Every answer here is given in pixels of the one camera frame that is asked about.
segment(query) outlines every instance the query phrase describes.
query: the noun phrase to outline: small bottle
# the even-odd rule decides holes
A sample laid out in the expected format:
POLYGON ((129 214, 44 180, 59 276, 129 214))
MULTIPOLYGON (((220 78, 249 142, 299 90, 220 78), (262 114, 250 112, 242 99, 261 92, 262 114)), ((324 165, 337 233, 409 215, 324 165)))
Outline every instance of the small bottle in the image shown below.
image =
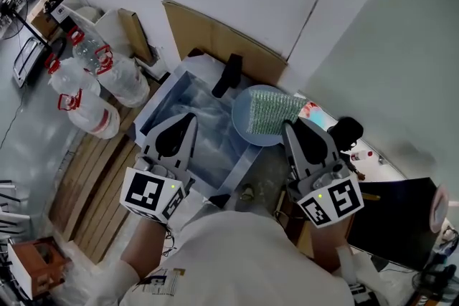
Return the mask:
POLYGON ((48 74, 51 75, 48 84, 61 94, 76 95, 78 90, 90 90, 97 96, 100 95, 99 82, 88 72, 86 72, 77 63, 76 59, 69 58, 66 60, 54 59, 51 54, 44 63, 48 68, 48 74))
POLYGON ((359 150, 358 152, 351 153, 351 161, 362 161, 371 157, 373 152, 371 150, 359 150))
POLYGON ((73 57, 91 74, 96 75, 100 68, 96 50, 105 45, 100 36, 88 30, 84 32, 78 26, 73 27, 68 34, 73 45, 73 57))
POLYGON ((120 129, 118 111, 89 90, 79 90, 75 96, 61 94, 57 108, 66 110, 77 127, 100 139, 110 139, 120 129))
POLYGON ((99 82, 126 107, 138 107, 148 98, 150 86, 136 63, 124 55, 113 53, 105 45, 96 50, 100 67, 99 82))

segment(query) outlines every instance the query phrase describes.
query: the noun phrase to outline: lid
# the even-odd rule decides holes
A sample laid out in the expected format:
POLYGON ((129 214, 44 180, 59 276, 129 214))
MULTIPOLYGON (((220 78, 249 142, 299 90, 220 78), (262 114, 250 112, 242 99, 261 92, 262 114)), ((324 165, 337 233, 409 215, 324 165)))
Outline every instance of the lid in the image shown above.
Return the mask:
POLYGON ((67 37, 70 38, 70 41, 72 41, 72 45, 75 46, 78 45, 85 38, 85 33, 81 30, 81 28, 75 26, 69 31, 67 37))
POLYGON ((110 50, 110 45, 102 46, 100 49, 94 51, 95 56, 98 58, 100 68, 97 71, 97 75, 107 72, 112 69, 113 66, 113 53, 110 50))
POLYGON ((60 68, 60 61, 55 58, 55 54, 49 54, 48 58, 44 61, 44 67, 48 69, 48 74, 56 72, 60 68))
POLYGON ((80 88, 76 96, 65 95, 62 93, 59 96, 59 101, 57 102, 57 109, 71 111, 71 110, 76 110, 77 108, 79 108, 80 103, 81 103, 81 92, 82 90, 80 88))

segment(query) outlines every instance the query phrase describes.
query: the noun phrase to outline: wooden floor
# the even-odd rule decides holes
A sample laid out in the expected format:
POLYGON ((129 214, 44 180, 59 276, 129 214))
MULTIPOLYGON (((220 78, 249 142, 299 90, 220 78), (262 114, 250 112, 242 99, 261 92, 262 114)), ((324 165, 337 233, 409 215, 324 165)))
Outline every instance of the wooden floor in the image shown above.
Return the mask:
MULTIPOLYGON (((150 95, 159 88, 151 82, 150 95)), ((123 107, 108 101, 120 113, 120 131, 108 140, 86 134, 62 178, 49 219, 65 241, 74 240, 95 264, 103 259, 128 216, 119 204, 121 184, 140 148, 125 132, 143 106, 123 107)))

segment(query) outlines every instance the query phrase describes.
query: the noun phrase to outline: white shirt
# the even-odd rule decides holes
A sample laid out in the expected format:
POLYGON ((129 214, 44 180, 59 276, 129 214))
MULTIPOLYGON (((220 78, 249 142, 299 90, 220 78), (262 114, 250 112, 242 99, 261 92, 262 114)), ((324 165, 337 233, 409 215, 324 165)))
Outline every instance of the white shirt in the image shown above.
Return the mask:
POLYGON ((185 226, 180 241, 148 284, 135 285, 119 261, 87 305, 354 305, 347 283, 301 254, 273 219, 223 211, 185 226))

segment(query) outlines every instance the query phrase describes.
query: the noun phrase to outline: green mesh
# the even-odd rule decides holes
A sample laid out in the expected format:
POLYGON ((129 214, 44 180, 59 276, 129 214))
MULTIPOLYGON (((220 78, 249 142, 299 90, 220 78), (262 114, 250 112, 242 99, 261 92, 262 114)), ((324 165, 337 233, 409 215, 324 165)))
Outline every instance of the green mesh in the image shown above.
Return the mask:
POLYGON ((306 100, 280 92, 250 91, 250 120, 248 133, 280 135, 282 123, 298 119, 306 100))

